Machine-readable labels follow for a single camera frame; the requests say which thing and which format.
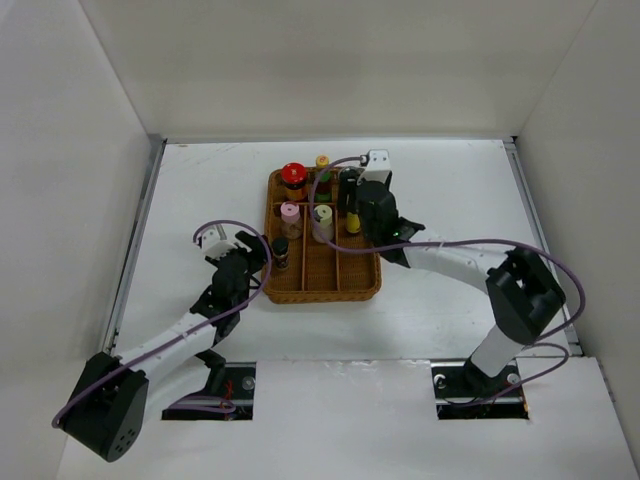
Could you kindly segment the black lid spice jar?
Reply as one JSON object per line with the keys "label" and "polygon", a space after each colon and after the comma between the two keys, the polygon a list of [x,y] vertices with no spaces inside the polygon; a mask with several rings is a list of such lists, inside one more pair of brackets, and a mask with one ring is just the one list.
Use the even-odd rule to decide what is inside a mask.
{"label": "black lid spice jar", "polygon": [[286,270],[289,267],[289,240],[286,237],[277,237],[271,242],[271,251],[275,267]]}

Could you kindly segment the green label yellow cap bottle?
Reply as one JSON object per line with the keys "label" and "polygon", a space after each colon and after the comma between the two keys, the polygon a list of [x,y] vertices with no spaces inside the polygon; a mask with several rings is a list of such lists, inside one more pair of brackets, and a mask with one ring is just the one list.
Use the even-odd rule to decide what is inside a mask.
{"label": "green label yellow cap bottle", "polygon": [[320,174],[320,172],[329,165],[329,157],[320,155],[316,158],[316,174],[318,180],[316,186],[314,201],[316,203],[330,203],[332,201],[332,175],[330,171]]}

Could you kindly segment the small yellow label bottle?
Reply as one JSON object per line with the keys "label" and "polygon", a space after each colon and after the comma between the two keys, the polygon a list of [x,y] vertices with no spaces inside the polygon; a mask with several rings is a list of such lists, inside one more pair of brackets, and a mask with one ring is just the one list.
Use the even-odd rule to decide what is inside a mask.
{"label": "small yellow label bottle", "polygon": [[346,212],[345,228],[351,235],[356,235],[360,232],[361,223],[359,215],[356,212]]}

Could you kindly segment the yellow lid spice jar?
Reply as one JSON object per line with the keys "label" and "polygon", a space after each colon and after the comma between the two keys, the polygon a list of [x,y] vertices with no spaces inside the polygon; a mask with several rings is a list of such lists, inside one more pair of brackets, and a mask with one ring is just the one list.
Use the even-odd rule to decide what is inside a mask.
{"label": "yellow lid spice jar", "polygon": [[317,243],[325,244],[326,240],[334,239],[335,228],[333,218],[333,208],[330,205],[319,204],[312,212],[314,224],[312,225],[312,236]]}

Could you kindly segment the pink lid spice jar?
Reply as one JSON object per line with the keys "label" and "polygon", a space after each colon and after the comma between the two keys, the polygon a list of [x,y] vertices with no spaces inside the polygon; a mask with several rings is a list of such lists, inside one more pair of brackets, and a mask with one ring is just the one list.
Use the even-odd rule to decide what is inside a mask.
{"label": "pink lid spice jar", "polygon": [[303,235],[303,219],[300,206],[295,202],[284,202],[280,206],[281,233],[289,240],[296,240]]}

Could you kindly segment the red lid sauce jar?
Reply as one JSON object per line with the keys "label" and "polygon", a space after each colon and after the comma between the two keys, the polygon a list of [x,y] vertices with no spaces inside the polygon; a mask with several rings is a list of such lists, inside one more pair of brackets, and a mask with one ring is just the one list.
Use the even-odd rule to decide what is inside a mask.
{"label": "red lid sauce jar", "polygon": [[286,198],[293,202],[305,202],[308,198],[306,167],[300,163],[291,162],[283,166],[280,175]]}

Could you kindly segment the grey lid white shaker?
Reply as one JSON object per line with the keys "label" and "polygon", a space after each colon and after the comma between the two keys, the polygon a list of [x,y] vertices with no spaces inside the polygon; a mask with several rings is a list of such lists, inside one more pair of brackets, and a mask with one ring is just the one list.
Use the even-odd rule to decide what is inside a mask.
{"label": "grey lid white shaker", "polygon": [[338,173],[338,179],[340,182],[356,182],[360,177],[362,169],[359,167],[345,167]]}

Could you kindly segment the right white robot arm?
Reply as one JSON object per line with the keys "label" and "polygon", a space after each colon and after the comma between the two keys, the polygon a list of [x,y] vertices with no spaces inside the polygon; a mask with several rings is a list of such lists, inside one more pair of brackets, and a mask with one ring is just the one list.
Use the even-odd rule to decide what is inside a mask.
{"label": "right white robot arm", "polygon": [[444,247],[426,227],[400,216],[388,182],[359,181],[359,171],[339,173],[338,209],[356,214],[361,232],[391,264],[437,273],[476,288],[489,298],[494,326],[465,361],[463,380],[473,394],[489,394],[506,365],[542,335],[566,295],[537,252],[515,246],[505,252]]}

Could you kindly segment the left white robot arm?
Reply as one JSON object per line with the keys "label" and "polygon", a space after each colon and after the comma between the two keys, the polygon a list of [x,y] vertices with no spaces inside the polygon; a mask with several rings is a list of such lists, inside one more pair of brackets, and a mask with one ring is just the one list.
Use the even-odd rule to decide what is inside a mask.
{"label": "left white robot arm", "polygon": [[195,242],[215,271],[209,285],[188,311],[156,337],[124,353],[93,355],[67,404],[54,417],[65,432],[108,463],[120,459],[139,436],[150,391],[191,360],[205,364],[190,375],[190,386],[206,399],[224,387],[224,373],[214,367],[211,350],[226,339],[241,312],[259,289],[253,277],[270,266],[268,241],[244,230],[233,241],[215,225],[195,235]]}

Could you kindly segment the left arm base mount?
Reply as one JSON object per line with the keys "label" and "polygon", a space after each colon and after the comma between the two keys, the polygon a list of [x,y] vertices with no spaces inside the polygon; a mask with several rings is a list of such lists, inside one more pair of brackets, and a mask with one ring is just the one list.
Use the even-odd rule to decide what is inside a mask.
{"label": "left arm base mount", "polygon": [[228,362],[216,352],[198,354],[209,369],[206,383],[194,393],[164,409],[163,421],[250,421],[254,413],[255,362]]}

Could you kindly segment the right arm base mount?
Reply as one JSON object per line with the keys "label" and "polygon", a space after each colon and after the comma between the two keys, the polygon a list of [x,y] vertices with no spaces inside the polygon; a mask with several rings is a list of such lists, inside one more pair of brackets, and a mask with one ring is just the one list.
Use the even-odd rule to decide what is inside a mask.
{"label": "right arm base mount", "polygon": [[529,419],[515,361],[496,377],[462,360],[432,362],[431,377],[439,420]]}

